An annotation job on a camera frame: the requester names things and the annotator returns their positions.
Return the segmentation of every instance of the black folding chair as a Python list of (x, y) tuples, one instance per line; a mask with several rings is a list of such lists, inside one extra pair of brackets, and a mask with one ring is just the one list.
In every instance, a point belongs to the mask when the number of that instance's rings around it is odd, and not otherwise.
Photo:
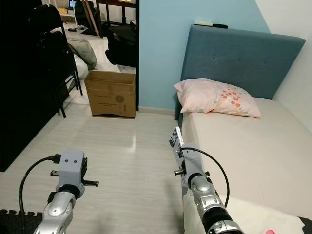
[[(61, 89), (74, 79), (75, 85), (68, 92), (76, 87), (82, 95), (82, 90), (74, 54), (68, 46), (62, 19), (54, 6), (43, 5), (33, 10), (28, 21), (38, 65), (43, 76), (47, 75), (50, 79), (59, 109), (66, 118)], [(61, 28), (62, 32), (52, 32), (56, 28)]]

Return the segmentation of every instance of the pink object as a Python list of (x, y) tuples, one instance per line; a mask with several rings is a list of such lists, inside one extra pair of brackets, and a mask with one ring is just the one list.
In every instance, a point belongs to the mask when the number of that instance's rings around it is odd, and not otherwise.
[(210, 79), (187, 79), (175, 84), (174, 87), (177, 89), (177, 95), (182, 105), (181, 113), (212, 111), (238, 116), (261, 117), (253, 97), (239, 87)]

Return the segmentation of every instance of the black cable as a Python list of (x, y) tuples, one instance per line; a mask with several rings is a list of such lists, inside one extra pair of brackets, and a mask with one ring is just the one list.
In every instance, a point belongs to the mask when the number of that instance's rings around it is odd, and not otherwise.
[(43, 161), (47, 161), (47, 160), (54, 160), (55, 157), (51, 156), (51, 157), (45, 157), (43, 159), (40, 159), (39, 161), (35, 162), (25, 173), (21, 183), (20, 183), (20, 187), (19, 187), (19, 208), (20, 208), (20, 221), (21, 221), (21, 230), (22, 230), (22, 234), (26, 234), (26, 226), (25, 226), (25, 214), (24, 214), (24, 204), (23, 204), (23, 187), (24, 187), (24, 183), (25, 180), (28, 176), (28, 174), (30, 173), (30, 171), (36, 167), (39, 163), (43, 162)]
[(211, 158), (219, 166), (219, 168), (221, 169), (221, 171), (222, 171), (222, 173), (224, 175), (225, 182), (226, 182), (227, 193), (226, 193), (226, 199), (225, 199), (224, 206), (227, 207), (228, 202), (229, 202), (229, 198), (230, 198), (230, 185), (229, 185), (228, 177), (226, 176), (225, 171), (223, 170), (221, 164), (214, 157), (212, 157), (210, 154), (206, 153), (205, 151), (202, 151), (202, 150), (199, 150), (199, 149), (196, 149), (196, 148), (193, 148), (193, 147), (183, 147), (183, 148), (180, 149), (180, 151), (182, 151), (182, 150), (193, 150), (193, 151), (200, 152), (203, 155), (206, 155), (207, 157)]

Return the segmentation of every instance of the cardboard box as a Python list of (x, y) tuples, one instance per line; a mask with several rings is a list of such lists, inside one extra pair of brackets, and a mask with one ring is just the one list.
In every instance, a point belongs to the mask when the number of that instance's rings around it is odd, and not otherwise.
[(93, 116), (136, 116), (135, 74), (91, 71), (84, 83)]

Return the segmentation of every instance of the chair leg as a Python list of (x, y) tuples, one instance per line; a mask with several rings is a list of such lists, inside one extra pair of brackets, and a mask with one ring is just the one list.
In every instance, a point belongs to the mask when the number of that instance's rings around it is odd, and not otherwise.
[(78, 86), (79, 86), (79, 89), (80, 89), (80, 95), (82, 96), (83, 94), (82, 94), (82, 89), (81, 89), (80, 79), (79, 79), (79, 76), (78, 76), (77, 69), (75, 70), (75, 73), (76, 73), (76, 78), (77, 78)]
[(74, 77), (74, 81), (75, 81), (76, 90), (79, 90), (79, 88), (78, 88), (78, 82), (77, 82), (77, 80), (78, 80), (79, 78), (77, 78), (76, 72), (74, 72), (73, 77)]
[(64, 111), (64, 108), (63, 108), (63, 102), (62, 102), (62, 99), (60, 98), (59, 93), (58, 93), (57, 90), (56, 90), (56, 96), (57, 96), (57, 100), (58, 100), (58, 106), (60, 108), (60, 111), (63, 114), (63, 118), (66, 118), (66, 114), (65, 114), (65, 111)]
[(53, 99), (54, 101), (57, 103), (57, 110), (56, 110), (56, 113), (58, 114), (58, 116), (60, 116), (60, 113), (59, 113), (59, 107), (60, 107), (60, 104), (59, 104), (59, 98), (58, 98), (58, 91), (56, 88), (53, 88)]

